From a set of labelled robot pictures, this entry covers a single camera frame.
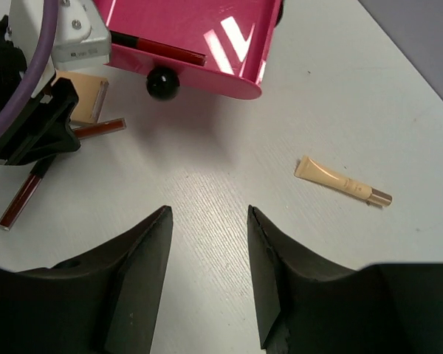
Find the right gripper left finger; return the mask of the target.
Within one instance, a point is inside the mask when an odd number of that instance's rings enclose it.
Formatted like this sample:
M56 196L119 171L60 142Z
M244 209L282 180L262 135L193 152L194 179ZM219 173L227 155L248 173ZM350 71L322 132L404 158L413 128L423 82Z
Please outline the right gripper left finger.
M173 213L51 268L0 268L0 353L149 353Z

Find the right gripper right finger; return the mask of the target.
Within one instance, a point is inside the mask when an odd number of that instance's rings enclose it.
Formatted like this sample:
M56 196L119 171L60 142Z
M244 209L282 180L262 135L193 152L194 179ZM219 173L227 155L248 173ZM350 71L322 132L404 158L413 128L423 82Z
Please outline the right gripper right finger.
M266 353L443 353L443 263L346 268L254 206L247 240Z

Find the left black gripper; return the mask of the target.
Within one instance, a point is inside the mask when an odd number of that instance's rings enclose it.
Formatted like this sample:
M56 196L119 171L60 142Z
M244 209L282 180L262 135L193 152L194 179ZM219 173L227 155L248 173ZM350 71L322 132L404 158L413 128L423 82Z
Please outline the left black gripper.
M23 52L7 38L8 16L0 19L0 113L18 88L27 69ZM7 132L0 137L0 165L22 166L61 153L75 152L80 140L70 127L78 104L71 80L59 78L50 88L51 100L43 94L28 99Z

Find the red lip gloss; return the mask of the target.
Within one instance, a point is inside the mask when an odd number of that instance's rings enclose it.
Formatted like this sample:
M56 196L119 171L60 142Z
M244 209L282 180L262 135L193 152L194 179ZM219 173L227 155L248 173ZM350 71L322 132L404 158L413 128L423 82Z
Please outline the red lip gloss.
M0 217L0 229L10 231L25 206L34 195L56 156L50 156L34 164L29 175L21 185L13 200Z
M126 128L124 118L113 119L106 122L99 122L94 125L73 129L73 133L78 139L88 139L95 136L102 136L108 133L121 131Z

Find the red lip gloss tube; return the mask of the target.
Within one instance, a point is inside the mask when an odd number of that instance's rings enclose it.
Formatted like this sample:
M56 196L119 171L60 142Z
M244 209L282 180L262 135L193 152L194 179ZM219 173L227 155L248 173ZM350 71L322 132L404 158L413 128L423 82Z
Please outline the red lip gloss tube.
M184 63L189 63L196 66L204 66L206 63L206 56L198 52L193 52L188 49L171 46L169 44L164 44L113 30L111 30L110 33L111 42L113 44L136 49L152 55L159 55L161 57L182 61Z

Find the beige concealer tube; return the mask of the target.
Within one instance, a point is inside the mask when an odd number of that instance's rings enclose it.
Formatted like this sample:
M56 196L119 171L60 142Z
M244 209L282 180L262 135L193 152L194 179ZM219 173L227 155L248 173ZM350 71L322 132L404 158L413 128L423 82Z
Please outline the beige concealer tube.
M301 158L300 163L295 169L294 176L337 190L378 207L388 207L393 200L391 195L331 170L308 156Z

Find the pink top drawer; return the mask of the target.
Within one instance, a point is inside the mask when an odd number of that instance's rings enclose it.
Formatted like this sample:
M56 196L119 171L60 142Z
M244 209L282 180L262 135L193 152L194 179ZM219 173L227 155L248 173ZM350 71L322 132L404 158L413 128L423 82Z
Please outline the pink top drawer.
M261 96L283 1L96 1L109 30L206 56L204 66L111 43L110 66L146 76L148 93L170 100L187 86L240 100Z

